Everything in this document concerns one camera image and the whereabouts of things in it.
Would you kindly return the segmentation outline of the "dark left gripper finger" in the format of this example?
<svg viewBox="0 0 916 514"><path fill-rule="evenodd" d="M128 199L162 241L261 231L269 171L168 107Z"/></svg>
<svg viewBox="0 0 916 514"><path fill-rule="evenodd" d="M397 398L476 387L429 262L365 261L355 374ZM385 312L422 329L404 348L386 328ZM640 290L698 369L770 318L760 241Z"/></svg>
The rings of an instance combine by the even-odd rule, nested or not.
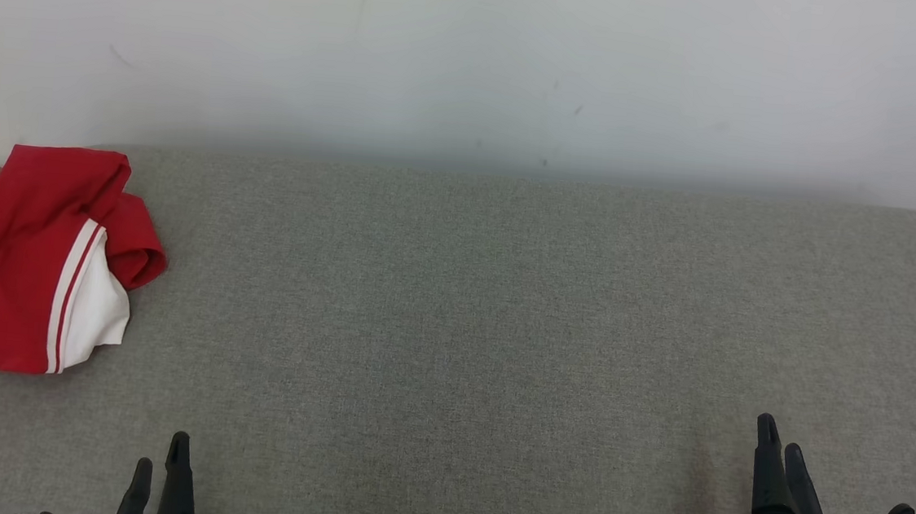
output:
<svg viewBox="0 0 916 514"><path fill-rule="evenodd" d="M126 489L116 514L143 514L151 498L153 463L149 457L140 457L134 468L130 486Z"/></svg>
<svg viewBox="0 0 916 514"><path fill-rule="evenodd" d="M189 434L178 431L165 458L165 480L155 514L195 514Z"/></svg>

